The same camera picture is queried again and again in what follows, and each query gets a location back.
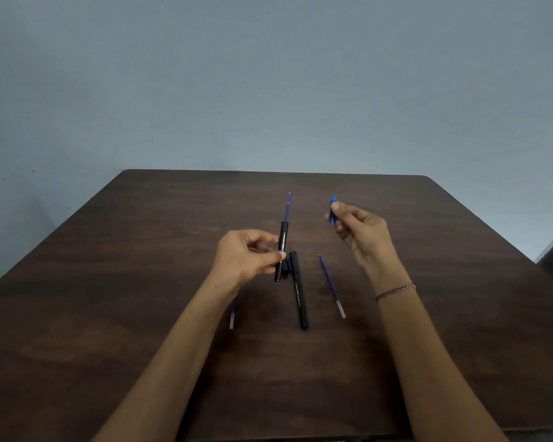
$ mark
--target black pen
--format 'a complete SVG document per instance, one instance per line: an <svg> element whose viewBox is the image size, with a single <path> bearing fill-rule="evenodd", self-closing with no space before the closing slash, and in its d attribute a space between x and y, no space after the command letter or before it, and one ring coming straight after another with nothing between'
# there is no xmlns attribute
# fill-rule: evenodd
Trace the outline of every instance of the black pen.
<svg viewBox="0 0 553 442"><path fill-rule="evenodd" d="M280 235L278 239L278 250L284 251L285 245L287 244L287 230L289 229L289 222L287 218L289 217L289 205L291 204L291 193L287 196L287 209L285 209L285 220L280 223ZM280 276L282 274L282 262L277 263L275 266L275 282L280 282Z"/></svg>
<svg viewBox="0 0 553 442"><path fill-rule="evenodd" d="M295 282L295 293L297 295L297 307L299 309L299 325L303 330L308 328L307 311L305 310L305 297L303 296L303 284L301 283L301 268L299 267L299 259L297 252L292 251L289 254L291 273L293 273L293 281Z"/></svg>

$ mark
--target beaded bracelet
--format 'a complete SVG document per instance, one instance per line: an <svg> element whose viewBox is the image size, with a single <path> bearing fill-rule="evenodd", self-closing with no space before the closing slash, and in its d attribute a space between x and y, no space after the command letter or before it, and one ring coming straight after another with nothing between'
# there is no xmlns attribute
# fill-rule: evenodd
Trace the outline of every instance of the beaded bracelet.
<svg viewBox="0 0 553 442"><path fill-rule="evenodd" d="M375 297L375 300L379 300L382 297L386 297L387 295L391 295L392 293L397 293L397 292L400 292L402 290L407 290L409 288L416 288L416 286L414 284L407 284L407 285L403 285L401 287L392 288L391 290L387 290L386 292L383 292L380 295L377 295Z"/></svg>

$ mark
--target wooden table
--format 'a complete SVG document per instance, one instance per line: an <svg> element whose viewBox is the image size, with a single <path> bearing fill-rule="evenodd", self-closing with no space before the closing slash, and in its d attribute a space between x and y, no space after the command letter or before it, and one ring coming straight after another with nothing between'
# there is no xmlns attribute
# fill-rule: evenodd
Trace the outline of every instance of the wooden table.
<svg viewBox="0 0 553 442"><path fill-rule="evenodd" d="M408 434L365 276L322 215L332 193L384 216L442 340L503 428L553 427L553 280L430 178L127 170L0 280L0 441L88 441L148 364L230 229L277 233L292 280L228 314L186 440ZM341 319L318 260L339 291Z"/></svg>

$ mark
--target pen barrel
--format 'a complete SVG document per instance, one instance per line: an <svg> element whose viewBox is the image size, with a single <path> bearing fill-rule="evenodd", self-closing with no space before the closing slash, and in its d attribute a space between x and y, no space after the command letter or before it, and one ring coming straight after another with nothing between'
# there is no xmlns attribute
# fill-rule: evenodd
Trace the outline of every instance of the pen barrel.
<svg viewBox="0 0 553 442"><path fill-rule="evenodd" d="M293 280L295 281L295 293L297 295L297 308L299 309L299 325L305 330L309 324L307 322L307 308L305 307L305 296L303 295L303 284L301 282L301 267L299 266L299 259L297 259L297 252L291 252L291 272L293 273Z"/></svg>
<svg viewBox="0 0 553 442"><path fill-rule="evenodd" d="M284 251L285 245L287 245L287 230L289 229L289 222L280 223L280 234L278 239L278 250ZM275 265L275 282L280 282L280 276L282 275L282 262Z"/></svg>

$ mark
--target pen cap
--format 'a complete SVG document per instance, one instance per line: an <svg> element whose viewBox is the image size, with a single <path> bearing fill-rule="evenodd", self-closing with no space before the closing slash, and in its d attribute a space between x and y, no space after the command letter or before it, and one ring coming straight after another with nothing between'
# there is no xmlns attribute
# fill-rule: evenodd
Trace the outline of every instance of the pen cap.
<svg viewBox="0 0 553 442"><path fill-rule="evenodd" d="M336 200L336 194L332 195L332 199L330 200L330 204L332 204L335 201L338 201L338 200ZM336 224L336 216L332 212L332 208L330 208L330 224L332 226L334 226Z"/></svg>

